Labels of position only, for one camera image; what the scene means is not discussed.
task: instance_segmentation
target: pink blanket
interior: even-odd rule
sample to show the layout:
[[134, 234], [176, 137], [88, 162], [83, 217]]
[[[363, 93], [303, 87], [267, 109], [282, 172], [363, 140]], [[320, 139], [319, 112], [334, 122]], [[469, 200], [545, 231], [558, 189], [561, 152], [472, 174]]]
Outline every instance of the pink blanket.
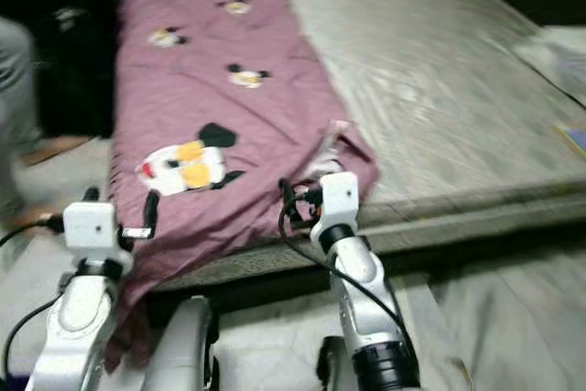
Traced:
[[149, 356], [140, 310], [150, 289], [277, 231], [279, 179], [338, 167], [365, 196], [377, 175], [371, 149], [340, 124], [348, 116], [288, 0], [124, 0], [121, 18], [120, 221], [141, 223], [149, 189], [163, 196], [157, 236], [137, 245], [121, 286], [110, 370], [130, 349]]

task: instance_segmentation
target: floor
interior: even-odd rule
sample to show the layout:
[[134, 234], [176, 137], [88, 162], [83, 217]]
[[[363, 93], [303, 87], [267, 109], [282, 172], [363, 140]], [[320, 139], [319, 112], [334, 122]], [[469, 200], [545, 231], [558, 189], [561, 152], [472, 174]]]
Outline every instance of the floor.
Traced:
[[[221, 390], [321, 391], [314, 373], [321, 340], [341, 331], [329, 293], [227, 314], [215, 346]], [[123, 365], [99, 389], [135, 391], [143, 379]]]
[[[20, 187], [31, 203], [62, 209], [78, 200], [89, 186], [103, 188], [108, 148], [108, 142], [93, 140], [34, 168], [16, 165]], [[0, 254], [0, 284], [27, 243], [13, 244]], [[230, 391], [320, 390], [314, 369], [321, 340], [341, 334], [337, 307], [328, 293], [227, 314], [222, 316], [221, 326], [216, 356], [221, 364], [222, 390]], [[32, 325], [23, 338], [36, 341], [23, 344], [39, 347], [43, 330], [40, 323]], [[144, 372], [122, 365], [113, 375], [104, 375], [99, 389], [139, 390], [143, 379]]]

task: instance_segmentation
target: black cable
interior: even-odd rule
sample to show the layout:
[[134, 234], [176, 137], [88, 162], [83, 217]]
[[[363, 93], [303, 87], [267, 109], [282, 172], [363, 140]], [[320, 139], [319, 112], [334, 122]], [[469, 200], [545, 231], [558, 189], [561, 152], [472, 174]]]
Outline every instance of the black cable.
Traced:
[[63, 223], [63, 216], [60, 214], [53, 214], [47, 217], [43, 217], [36, 222], [27, 223], [24, 226], [20, 226], [15, 230], [9, 232], [0, 239], [0, 247], [12, 240], [17, 235], [24, 231], [32, 228], [49, 228], [55, 234], [63, 234], [65, 232], [65, 224]]
[[407, 350], [410, 351], [410, 354], [413, 358], [413, 362], [415, 363], [415, 366], [416, 366], [418, 373], [419, 373], [418, 356], [415, 353], [415, 347], [413, 345], [413, 342], [411, 341], [411, 337], [409, 336], [409, 333], [407, 331], [407, 328], [405, 327], [405, 324], [403, 323], [403, 320], [401, 320], [391, 309], [389, 309], [380, 298], [378, 298], [372, 292], [370, 292], [369, 290], [364, 288], [354, 278], [352, 278], [351, 276], [349, 276], [347, 274], [344, 274], [342, 271], [336, 269], [334, 266], [331, 266], [328, 263], [319, 260], [315, 256], [306, 253], [303, 249], [301, 249], [299, 246], [297, 246], [295, 243], [293, 243], [290, 240], [290, 238], [288, 237], [287, 230], [285, 229], [285, 216], [287, 215], [288, 210], [291, 208], [291, 206], [295, 202], [304, 200], [304, 196], [305, 196], [305, 194], [298, 194], [297, 196], [295, 196], [294, 199], [289, 200], [287, 203], [285, 203], [283, 205], [283, 208], [281, 209], [281, 213], [278, 216], [278, 231], [279, 231], [281, 238], [283, 239], [285, 244], [288, 247], [290, 247], [293, 251], [295, 251], [299, 255], [307, 258], [309, 261], [311, 261], [315, 265], [323, 267], [324, 269], [326, 269], [327, 271], [329, 271], [331, 274], [335, 275], [336, 277], [341, 278], [344, 281], [347, 281], [348, 283], [352, 284], [355, 288], [357, 288], [360, 292], [362, 292], [367, 298], [369, 298], [374, 304], [376, 304], [378, 307], [380, 307], [389, 316], [389, 318], [395, 322], [396, 326], [401, 331], [401, 334], [403, 335], [403, 338], [405, 339], [405, 344], [407, 346]]
[[57, 302], [57, 300], [60, 298], [60, 295], [58, 295], [56, 298], [52, 299], [51, 301], [43, 304], [40, 307], [37, 307], [36, 309], [34, 309], [33, 311], [31, 311], [30, 313], [28, 313], [27, 316], [25, 316], [24, 318], [22, 318], [16, 325], [15, 327], [10, 331], [10, 333], [8, 333], [8, 337], [6, 338], [6, 342], [4, 345], [4, 351], [2, 353], [3, 355], [3, 360], [2, 360], [2, 366], [3, 366], [3, 370], [4, 370], [4, 377], [6, 380], [6, 390], [10, 391], [10, 383], [9, 383], [9, 377], [10, 377], [10, 346], [12, 345], [13, 340], [16, 337], [16, 334], [20, 331], [20, 329], [22, 329], [25, 324], [27, 324], [27, 322], [29, 322], [30, 320], [32, 320], [35, 316], [37, 316], [39, 313], [45, 311], [46, 309], [48, 309], [49, 307], [51, 307], [53, 304], [55, 304], [55, 302]]
[[0, 247], [2, 247], [9, 240], [12, 240], [15, 236], [19, 235], [20, 233], [23, 233], [24, 231], [26, 231], [28, 229], [37, 228], [39, 226], [44, 226], [44, 225], [45, 225], [45, 221], [38, 220], [36, 222], [32, 222], [32, 223], [25, 224], [24, 226], [20, 226], [19, 228], [16, 228], [14, 231], [9, 232], [8, 234], [6, 234], [4, 237], [2, 237], [0, 239]]

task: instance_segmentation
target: gray pants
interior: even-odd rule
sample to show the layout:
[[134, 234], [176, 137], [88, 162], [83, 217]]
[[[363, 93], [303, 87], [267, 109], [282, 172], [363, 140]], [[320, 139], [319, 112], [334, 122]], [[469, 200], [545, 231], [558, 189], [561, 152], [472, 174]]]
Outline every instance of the gray pants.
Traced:
[[0, 17], [0, 220], [24, 205], [11, 172], [11, 153], [30, 153], [40, 139], [32, 50], [27, 30]]

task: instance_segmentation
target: person's leg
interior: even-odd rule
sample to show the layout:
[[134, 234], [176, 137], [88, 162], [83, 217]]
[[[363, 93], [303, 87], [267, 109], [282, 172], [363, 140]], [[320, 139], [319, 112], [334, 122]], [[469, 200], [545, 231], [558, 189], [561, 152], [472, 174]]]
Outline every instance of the person's leg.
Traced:
[[24, 207], [10, 167], [10, 149], [6, 142], [7, 120], [5, 106], [0, 101], [0, 223], [12, 222]]
[[89, 140], [78, 136], [41, 139], [32, 60], [33, 43], [28, 31], [0, 17], [0, 100], [8, 113], [7, 142], [27, 165], [35, 165]]

